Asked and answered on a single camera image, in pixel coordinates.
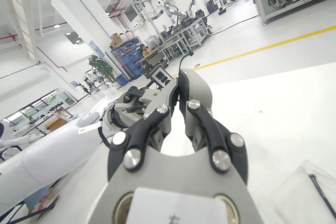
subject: green plant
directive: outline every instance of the green plant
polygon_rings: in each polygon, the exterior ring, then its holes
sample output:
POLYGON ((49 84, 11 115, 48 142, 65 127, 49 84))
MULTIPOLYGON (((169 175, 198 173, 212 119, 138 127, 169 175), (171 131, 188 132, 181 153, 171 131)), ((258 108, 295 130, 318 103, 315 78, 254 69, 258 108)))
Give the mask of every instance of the green plant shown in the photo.
POLYGON ((105 61, 103 61, 100 57, 92 55, 89 58, 89 64, 100 74, 102 74, 107 80, 110 82, 114 82, 113 69, 110 65, 108 65, 105 61))

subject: sign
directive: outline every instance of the sign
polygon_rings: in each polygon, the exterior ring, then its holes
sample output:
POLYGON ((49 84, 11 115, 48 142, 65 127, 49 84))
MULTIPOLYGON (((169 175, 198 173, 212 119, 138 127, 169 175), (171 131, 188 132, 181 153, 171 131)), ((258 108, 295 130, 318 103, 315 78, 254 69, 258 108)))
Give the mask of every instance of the sign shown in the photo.
POLYGON ((78 86, 77 82, 75 82, 74 80, 71 81, 70 84, 71 84, 73 87, 77 87, 77 86, 78 86))
POLYGON ((103 58, 105 56, 104 53, 98 48, 98 46, 92 40, 90 41, 89 45, 94 50, 94 52, 100 56, 100 58, 103 58))

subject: gray gripper housing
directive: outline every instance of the gray gripper housing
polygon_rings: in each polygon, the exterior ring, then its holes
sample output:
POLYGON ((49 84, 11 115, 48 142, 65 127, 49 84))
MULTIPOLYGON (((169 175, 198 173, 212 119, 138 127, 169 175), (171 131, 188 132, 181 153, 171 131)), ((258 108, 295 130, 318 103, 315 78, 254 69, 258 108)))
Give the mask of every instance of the gray gripper housing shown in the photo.
POLYGON ((111 224, 118 201, 138 187, 206 197, 223 194, 236 205, 239 224, 263 224, 263 220, 236 169, 215 172, 207 147, 185 157, 170 157, 147 147, 144 164, 128 172, 121 164, 102 194, 88 224, 111 224))

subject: white pillar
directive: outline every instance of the white pillar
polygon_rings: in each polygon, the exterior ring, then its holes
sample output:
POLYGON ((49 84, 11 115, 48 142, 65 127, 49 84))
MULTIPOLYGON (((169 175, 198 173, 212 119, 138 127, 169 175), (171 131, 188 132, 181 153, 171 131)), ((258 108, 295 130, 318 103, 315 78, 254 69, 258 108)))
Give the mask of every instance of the white pillar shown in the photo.
POLYGON ((51 0, 51 4, 82 40, 113 68, 115 76, 122 73, 130 78, 109 47, 111 36, 123 31, 111 21, 97 0, 51 0))

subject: white paper label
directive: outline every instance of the white paper label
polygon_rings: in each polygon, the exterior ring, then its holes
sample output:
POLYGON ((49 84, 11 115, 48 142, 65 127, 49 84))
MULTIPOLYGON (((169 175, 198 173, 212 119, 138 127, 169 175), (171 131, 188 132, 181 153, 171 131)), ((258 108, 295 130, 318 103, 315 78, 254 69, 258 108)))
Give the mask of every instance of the white paper label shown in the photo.
POLYGON ((97 122, 95 124, 89 125, 89 126, 85 126, 83 128, 79 128, 78 129, 78 134, 84 134, 86 132, 90 132, 93 131, 94 129, 98 129, 99 127, 102 127, 102 122, 97 122))
POLYGON ((135 190, 127 224, 228 224, 223 201, 139 187, 135 190))

